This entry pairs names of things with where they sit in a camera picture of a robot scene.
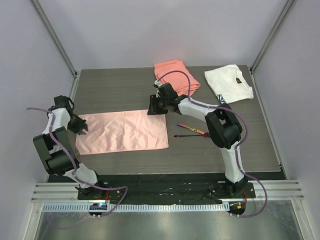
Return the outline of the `pink satin napkin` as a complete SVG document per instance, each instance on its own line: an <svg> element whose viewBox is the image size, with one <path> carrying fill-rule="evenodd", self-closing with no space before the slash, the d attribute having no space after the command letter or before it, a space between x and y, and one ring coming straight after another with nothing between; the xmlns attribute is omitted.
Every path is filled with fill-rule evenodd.
<svg viewBox="0 0 320 240"><path fill-rule="evenodd" d="M88 132L76 137L81 155L160 150L169 147L166 116L147 110L83 114Z"/></svg>

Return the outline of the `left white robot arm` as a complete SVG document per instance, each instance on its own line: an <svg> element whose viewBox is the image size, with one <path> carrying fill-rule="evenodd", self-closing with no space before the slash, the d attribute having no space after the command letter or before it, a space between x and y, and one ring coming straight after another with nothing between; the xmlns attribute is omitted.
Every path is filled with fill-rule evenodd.
<svg viewBox="0 0 320 240"><path fill-rule="evenodd" d="M76 189L80 194L100 200L107 188L99 175L80 161L80 152L71 138L71 133L86 134L88 125L74 113L75 105L70 97L59 95L53 100L53 106L40 110L48 118L45 130L33 138L42 165L50 176L68 177L78 183Z"/></svg>

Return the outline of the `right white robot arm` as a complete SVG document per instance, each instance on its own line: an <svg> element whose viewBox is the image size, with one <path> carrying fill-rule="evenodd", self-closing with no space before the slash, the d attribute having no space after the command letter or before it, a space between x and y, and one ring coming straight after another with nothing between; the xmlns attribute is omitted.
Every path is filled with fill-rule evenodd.
<svg viewBox="0 0 320 240"><path fill-rule="evenodd" d="M248 182L240 154L243 128L230 106L226 103L210 105L187 95L179 96L169 83L159 86L149 100L148 115L163 115L171 111L206 123L210 139L222 154L226 193L233 198L242 194Z"/></svg>

